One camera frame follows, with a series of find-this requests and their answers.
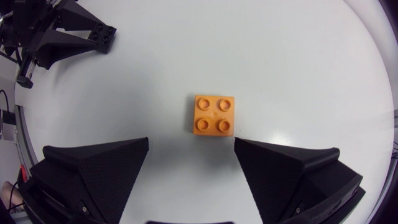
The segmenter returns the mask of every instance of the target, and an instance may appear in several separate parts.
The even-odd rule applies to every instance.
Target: lego brick
[[[204,136],[233,136],[234,97],[195,96],[193,133]]]

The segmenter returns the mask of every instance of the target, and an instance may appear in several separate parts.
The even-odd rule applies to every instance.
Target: orange duplo block
[[[195,96],[193,133],[206,136],[234,135],[232,96]]]

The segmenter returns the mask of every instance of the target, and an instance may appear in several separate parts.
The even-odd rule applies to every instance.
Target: white table surface
[[[45,145],[149,137],[121,223],[261,222],[234,139],[192,134],[195,94],[235,97],[236,137],[340,148],[366,190],[346,223],[365,222],[388,170],[393,105],[379,52],[343,1],[79,4],[118,28],[110,53],[36,68],[16,103],[39,160]]]

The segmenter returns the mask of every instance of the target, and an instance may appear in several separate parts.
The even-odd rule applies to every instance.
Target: black cable
[[[11,212],[12,209],[17,208],[17,207],[20,207],[20,206],[23,205],[23,204],[24,204],[24,203],[22,202],[22,203],[20,203],[19,205],[16,205],[16,206],[13,206],[13,207],[11,207],[11,208],[8,208],[8,209],[7,209],[7,212]]]
[[[15,48],[15,55],[17,56],[17,61],[18,61],[18,65],[21,66],[22,65],[22,59],[21,56],[19,55],[19,51],[18,48]]]
[[[11,195],[10,195],[10,204],[8,205],[8,209],[10,209],[10,208],[11,208],[12,192],[14,191],[14,189],[15,189],[15,186],[16,186],[17,184],[18,184],[18,181],[17,181],[17,182],[15,182],[14,186],[12,186],[12,189],[11,189]]]
[[[6,103],[7,103],[7,111],[10,112],[9,110],[9,105],[8,105],[8,97],[7,97],[7,93],[4,90],[0,90],[0,94],[4,93],[4,96],[6,97]]]

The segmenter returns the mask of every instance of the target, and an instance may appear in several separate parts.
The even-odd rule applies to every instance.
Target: lego stud
[[[199,100],[198,106],[201,110],[206,111],[210,108],[210,102],[207,99],[202,98]]]
[[[206,131],[210,127],[209,122],[206,119],[200,119],[197,122],[197,128],[200,131]]]
[[[230,127],[231,127],[230,123],[227,120],[225,120],[225,119],[222,119],[218,123],[218,129],[221,132],[227,132],[230,129]]]
[[[229,100],[221,100],[218,106],[220,110],[228,111],[231,108],[231,102],[229,102]]]

